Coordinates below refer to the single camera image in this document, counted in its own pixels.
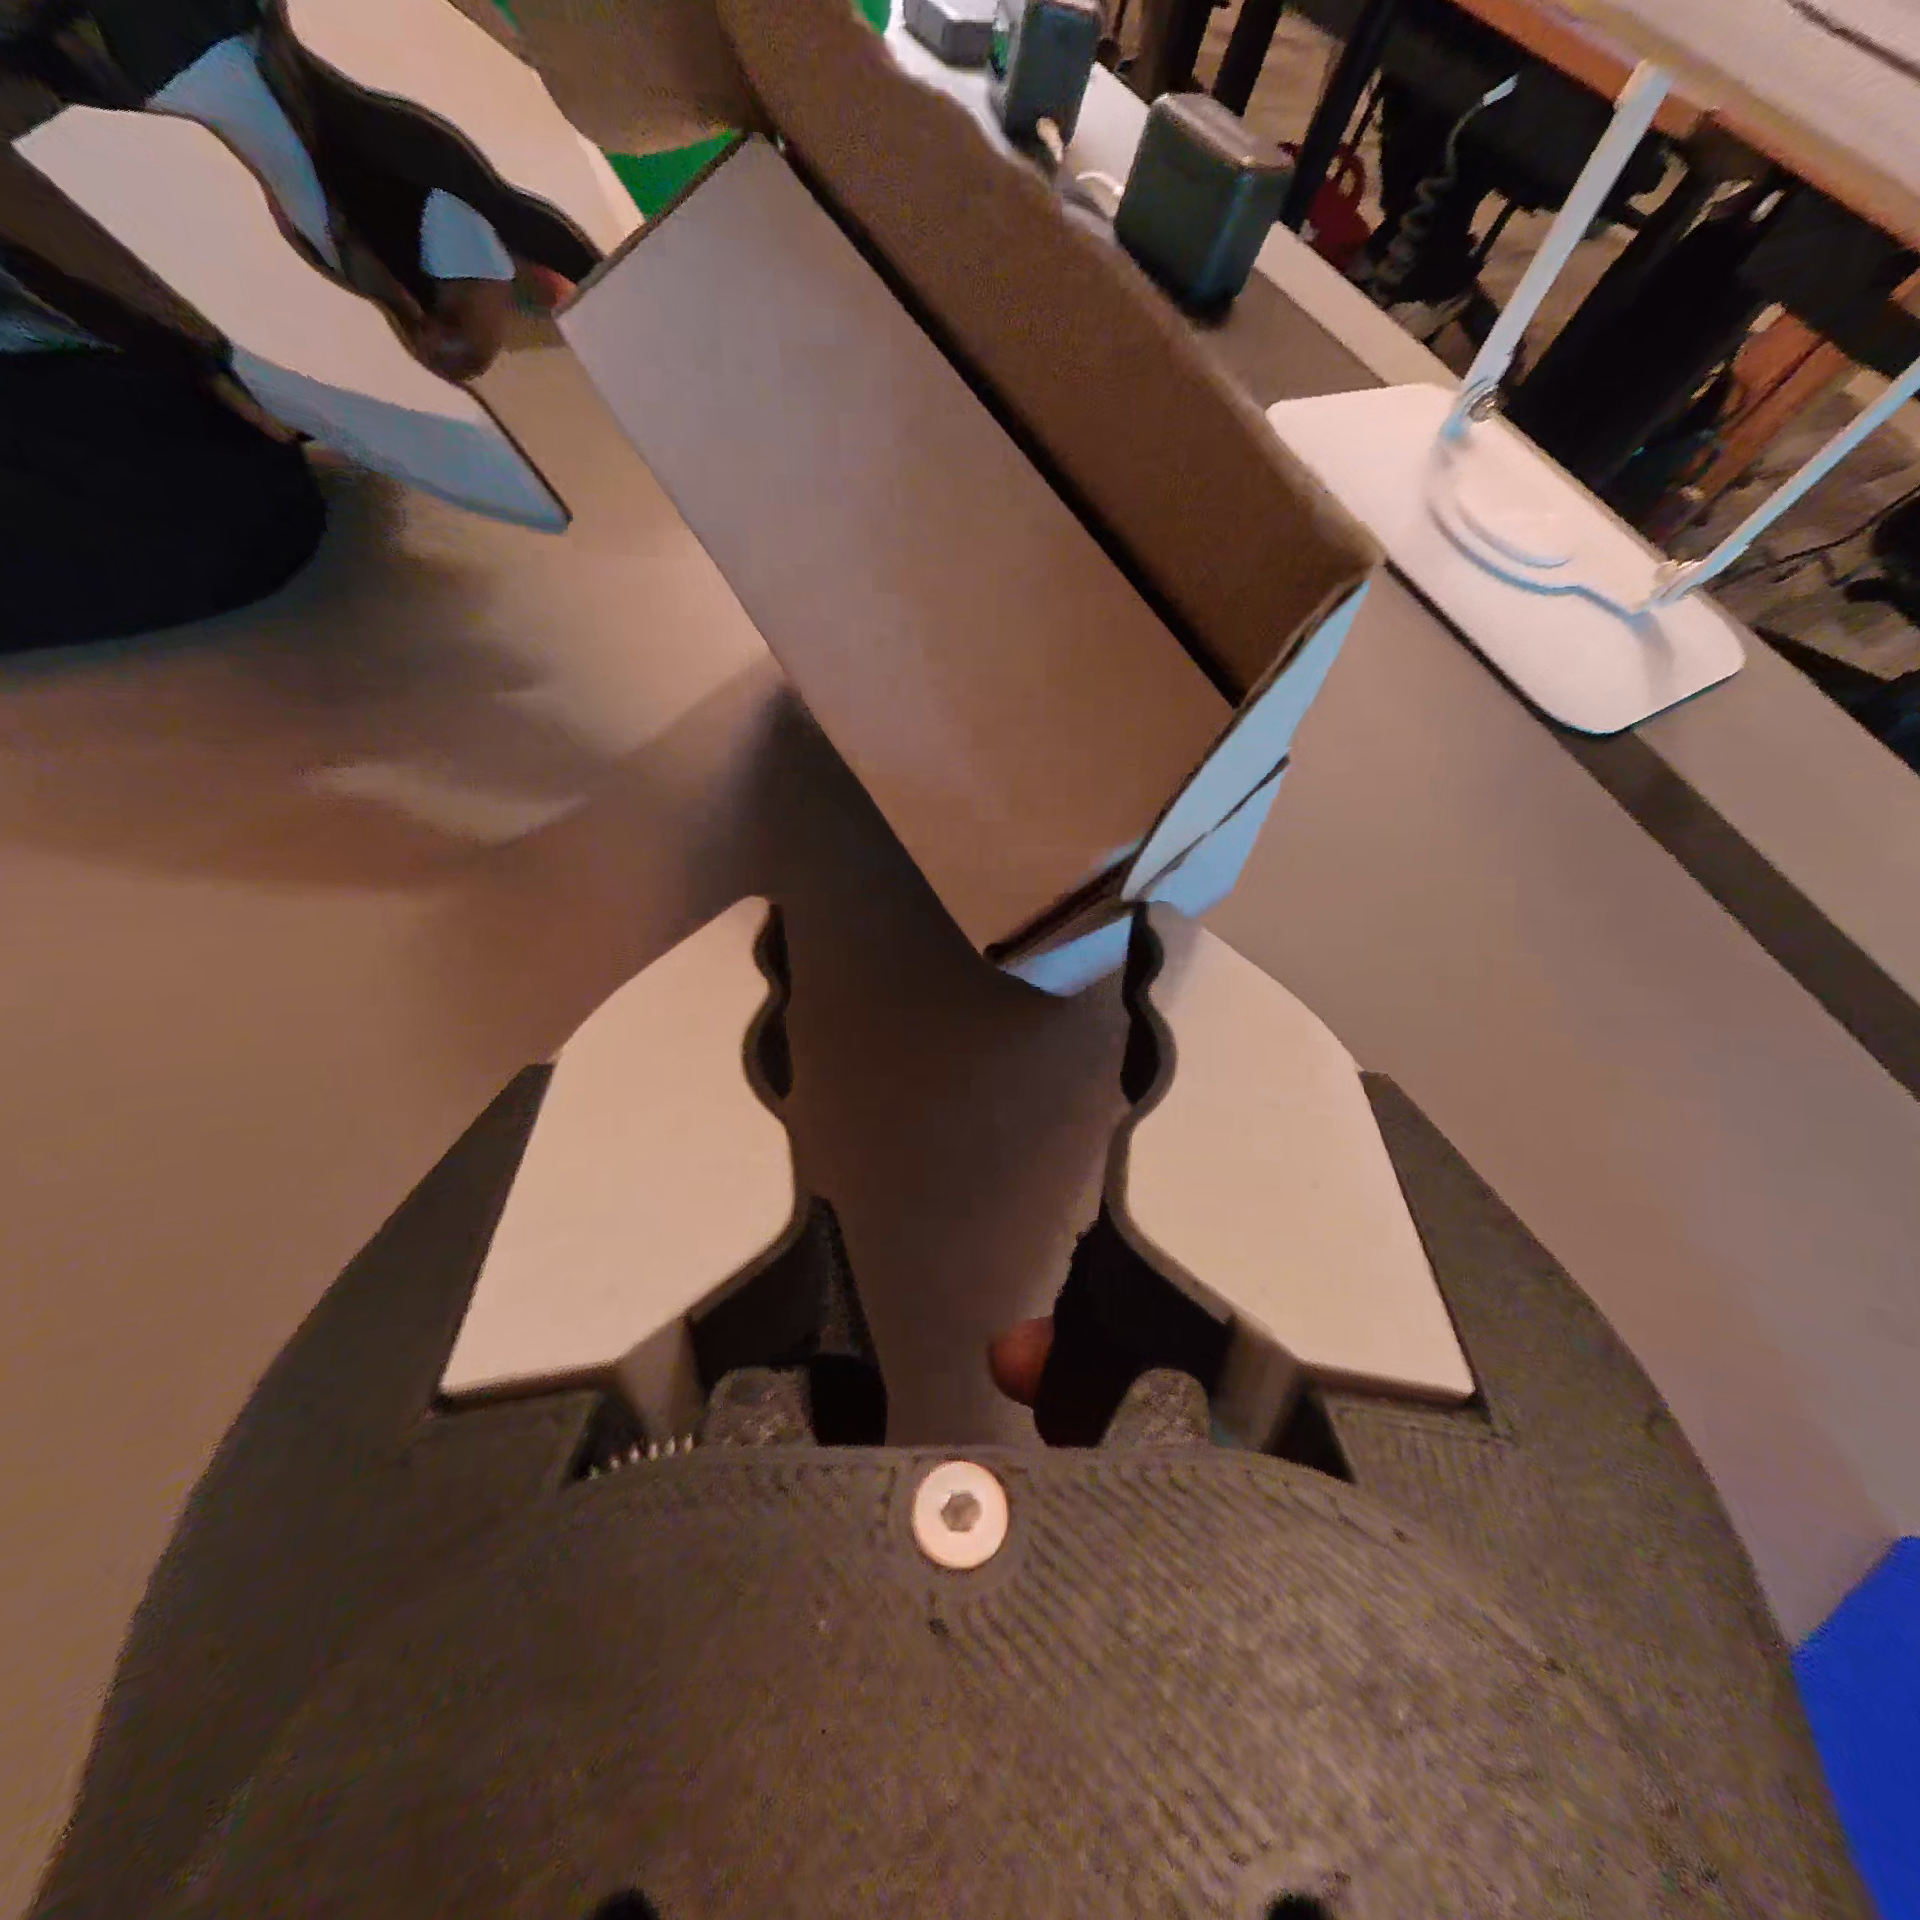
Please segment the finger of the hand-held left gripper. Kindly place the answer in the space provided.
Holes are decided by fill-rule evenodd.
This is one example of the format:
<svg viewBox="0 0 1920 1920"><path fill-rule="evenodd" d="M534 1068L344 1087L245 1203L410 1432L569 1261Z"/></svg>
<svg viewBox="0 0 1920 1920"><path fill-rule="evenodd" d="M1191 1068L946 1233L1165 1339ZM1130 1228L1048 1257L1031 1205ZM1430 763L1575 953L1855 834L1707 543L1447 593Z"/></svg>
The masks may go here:
<svg viewBox="0 0 1920 1920"><path fill-rule="evenodd" d="M298 357L234 344L231 372L264 411L372 472L532 531L569 525L562 492L509 428L404 347Z"/></svg>
<svg viewBox="0 0 1920 1920"><path fill-rule="evenodd" d="M523 272L564 294L602 262L602 156L495 31L231 31L148 109L401 332L501 332Z"/></svg>

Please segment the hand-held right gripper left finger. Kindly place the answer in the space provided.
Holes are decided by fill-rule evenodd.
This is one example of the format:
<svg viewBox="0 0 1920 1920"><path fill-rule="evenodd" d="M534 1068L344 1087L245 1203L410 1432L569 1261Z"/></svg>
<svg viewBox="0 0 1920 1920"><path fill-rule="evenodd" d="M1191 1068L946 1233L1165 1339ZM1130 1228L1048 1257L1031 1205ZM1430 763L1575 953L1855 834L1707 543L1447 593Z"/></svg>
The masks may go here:
<svg viewBox="0 0 1920 1920"><path fill-rule="evenodd" d="M601 1388L647 1439L697 1425L693 1318L799 1219L779 1094L751 1056L781 1012L761 895L651 960L550 1061L444 1357L440 1397Z"/></svg>

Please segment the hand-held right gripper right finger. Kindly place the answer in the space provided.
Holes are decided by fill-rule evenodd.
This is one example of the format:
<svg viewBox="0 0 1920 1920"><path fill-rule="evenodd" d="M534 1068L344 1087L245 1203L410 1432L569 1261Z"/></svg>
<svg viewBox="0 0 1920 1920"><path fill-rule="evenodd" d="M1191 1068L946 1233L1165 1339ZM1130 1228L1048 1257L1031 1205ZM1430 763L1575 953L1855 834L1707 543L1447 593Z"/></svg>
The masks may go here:
<svg viewBox="0 0 1920 1920"><path fill-rule="evenodd" d="M1306 1388L1460 1408L1473 1372L1364 1073L1286 985L1141 908L1105 1216L1201 1318L1213 1415L1270 1446Z"/></svg>

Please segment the green plastic bin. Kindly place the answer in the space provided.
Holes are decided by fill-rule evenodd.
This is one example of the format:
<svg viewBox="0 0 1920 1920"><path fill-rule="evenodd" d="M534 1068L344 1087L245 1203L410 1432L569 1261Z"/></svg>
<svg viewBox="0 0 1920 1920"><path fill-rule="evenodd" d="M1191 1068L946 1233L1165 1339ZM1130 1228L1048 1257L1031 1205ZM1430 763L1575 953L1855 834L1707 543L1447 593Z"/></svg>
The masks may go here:
<svg viewBox="0 0 1920 1920"><path fill-rule="evenodd" d="M639 187L646 215L730 138L785 141L833 202L865 211L890 173L906 81L885 41L896 2L584 2L562 77L584 131Z"/></svg>

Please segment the white cardboard mailer box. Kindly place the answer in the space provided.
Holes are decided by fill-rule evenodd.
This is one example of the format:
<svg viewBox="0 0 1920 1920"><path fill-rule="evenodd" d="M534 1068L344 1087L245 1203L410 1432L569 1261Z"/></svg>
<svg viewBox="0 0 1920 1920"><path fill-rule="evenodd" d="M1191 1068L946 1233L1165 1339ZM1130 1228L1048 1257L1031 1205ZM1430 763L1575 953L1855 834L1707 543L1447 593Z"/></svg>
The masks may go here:
<svg viewBox="0 0 1920 1920"><path fill-rule="evenodd" d="M404 347L260 181L148 98L231 31L495 31L602 156L602 262L557 327L781 677L991 966L1073 992L1141 908L1201 916L1261 837L1379 568L1165 294L1044 162L911 77L849 211L730 138L639 209L566 77L582 2L4 2L1 255L214 347ZM557 492L557 426L537 453ZM558 536L511 525L523 536Z"/></svg>

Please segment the blue plastic bin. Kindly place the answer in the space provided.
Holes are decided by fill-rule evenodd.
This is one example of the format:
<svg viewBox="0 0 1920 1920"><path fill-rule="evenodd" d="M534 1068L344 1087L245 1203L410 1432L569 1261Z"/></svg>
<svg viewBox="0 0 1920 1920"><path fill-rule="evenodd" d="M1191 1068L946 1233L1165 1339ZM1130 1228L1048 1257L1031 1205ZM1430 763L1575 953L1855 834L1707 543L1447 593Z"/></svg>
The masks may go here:
<svg viewBox="0 0 1920 1920"><path fill-rule="evenodd" d="M1916 1539L1791 1653L1841 1833L1880 1918L1916 1918Z"/></svg>

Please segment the person's left hand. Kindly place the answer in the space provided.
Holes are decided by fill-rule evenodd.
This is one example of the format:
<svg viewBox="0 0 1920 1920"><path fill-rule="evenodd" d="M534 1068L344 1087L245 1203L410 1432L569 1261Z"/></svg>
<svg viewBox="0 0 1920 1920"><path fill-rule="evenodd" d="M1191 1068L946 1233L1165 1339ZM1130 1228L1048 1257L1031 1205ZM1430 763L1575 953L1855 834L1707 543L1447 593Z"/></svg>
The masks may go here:
<svg viewBox="0 0 1920 1920"><path fill-rule="evenodd" d="M408 322L415 357L451 382L474 382L532 319L548 319L576 280L518 262L509 279L434 279L420 316Z"/></svg>

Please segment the white board stand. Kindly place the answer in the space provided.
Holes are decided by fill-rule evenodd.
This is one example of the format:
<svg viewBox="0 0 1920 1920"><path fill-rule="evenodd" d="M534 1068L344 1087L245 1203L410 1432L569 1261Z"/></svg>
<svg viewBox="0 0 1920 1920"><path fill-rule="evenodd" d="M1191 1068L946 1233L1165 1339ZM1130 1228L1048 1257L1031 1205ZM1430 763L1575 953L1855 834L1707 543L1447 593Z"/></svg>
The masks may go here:
<svg viewBox="0 0 1920 1920"><path fill-rule="evenodd" d="M1638 62L1613 119L1550 222L1455 396L1430 383L1286 397L1281 447L1379 543L1416 589L1544 718L1617 734L1742 670L1736 625L1707 597L1789 505L1916 396L1909 365L1702 560L1670 561L1518 428L1500 382L1581 233L1675 84Z"/></svg>

